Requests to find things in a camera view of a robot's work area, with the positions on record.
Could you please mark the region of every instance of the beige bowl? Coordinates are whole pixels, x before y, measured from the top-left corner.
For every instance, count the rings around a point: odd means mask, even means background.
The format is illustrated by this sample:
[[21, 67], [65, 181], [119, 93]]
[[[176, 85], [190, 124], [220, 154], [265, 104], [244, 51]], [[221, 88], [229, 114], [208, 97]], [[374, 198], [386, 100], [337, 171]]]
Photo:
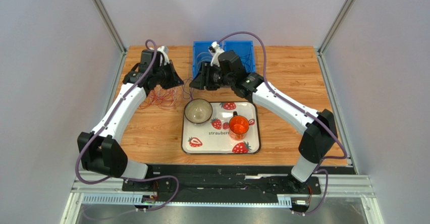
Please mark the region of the beige bowl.
[[184, 115], [192, 123], [207, 122], [212, 116], [212, 105], [204, 99], [195, 99], [185, 106]]

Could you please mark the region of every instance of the white wall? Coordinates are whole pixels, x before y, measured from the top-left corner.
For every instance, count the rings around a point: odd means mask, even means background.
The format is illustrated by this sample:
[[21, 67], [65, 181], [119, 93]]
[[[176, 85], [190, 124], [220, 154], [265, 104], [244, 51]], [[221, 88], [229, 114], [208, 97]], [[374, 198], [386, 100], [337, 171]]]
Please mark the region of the white wall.
[[127, 46], [144, 45], [148, 38], [160, 45], [192, 45], [241, 30], [267, 45], [319, 46], [345, 0], [102, 1]]
[[325, 55], [385, 223], [428, 223], [430, 0], [357, 0]]
[[59, 223], [120, 53], [91, 0], [0, 0], [0, 223]]

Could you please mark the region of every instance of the orange mug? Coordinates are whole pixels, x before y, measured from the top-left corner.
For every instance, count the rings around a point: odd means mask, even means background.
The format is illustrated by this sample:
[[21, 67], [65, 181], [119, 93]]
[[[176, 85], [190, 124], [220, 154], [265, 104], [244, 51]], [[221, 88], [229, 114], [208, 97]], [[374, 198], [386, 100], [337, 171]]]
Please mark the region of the orange mug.
[[238, 116], [237, 111], [233, 112], [233, 117], [229, 122], [229, 135], [234, 140], [242, 140], [249, 130], [248, 120], [243, 116]]

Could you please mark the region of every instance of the blue plastic crate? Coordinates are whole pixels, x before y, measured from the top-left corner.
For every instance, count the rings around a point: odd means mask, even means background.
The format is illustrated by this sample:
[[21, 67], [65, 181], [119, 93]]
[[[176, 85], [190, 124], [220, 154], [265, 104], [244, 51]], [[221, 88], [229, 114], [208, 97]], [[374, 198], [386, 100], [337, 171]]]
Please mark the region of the blue plastic crate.
[[[200, 70], [200, 63], [202, 61], [211, 61], [212, 56], [208, 49], [214, 41], [195, 41], [193, 43], [193, 78], [196, 77]], [[223, 49], [224, 51], [233, 50], [242, 60], [246, 71], [255, 72], [254, 46], [252, 41], [225, 41]]]

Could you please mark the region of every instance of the wooden table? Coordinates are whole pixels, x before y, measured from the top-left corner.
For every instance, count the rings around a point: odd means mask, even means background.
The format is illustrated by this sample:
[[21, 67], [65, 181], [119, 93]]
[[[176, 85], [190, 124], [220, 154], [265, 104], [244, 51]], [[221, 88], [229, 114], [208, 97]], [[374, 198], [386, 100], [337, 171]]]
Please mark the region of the wooden table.
[[[121, 74], [126, 73], [140, 62], [144, 46], [131, 46]], [[298, 102], [318, 110], [331, 110], [323, 77], [316, 59], [314, 48], [310, 46], [268, 46], [267, 77], [279, 90]], [[169, 46], [169, 58], [173, 61], [181, 79], [192, 77], [192, 47]], [[257, 72], [263, 72], [261, 47], [255, 46]], [[194, 98], [208, 101], [243, 101], [231, 89], [217, 91], [195, 90]], [[239, 155], [191, 155], [181, 147], [183, 110], [188, 102], [182, 98], [178, 88], [176, 108], [163, 110], [151, 105], [138, 109], [127, 126], [121, 140], [121, 147], [129, 158], [144, 163], [173, 164], [246, 164], [246, 165], [293, 165], [300, 153], [297, 149], [301, 135], [271, 111], [257, 106], [261, 136], [261, 149], [256, 154]], [[337, 145], [328, 153], [342, 155]], [[327, 165], [346, 165], [346, 160], [326, 160]]]

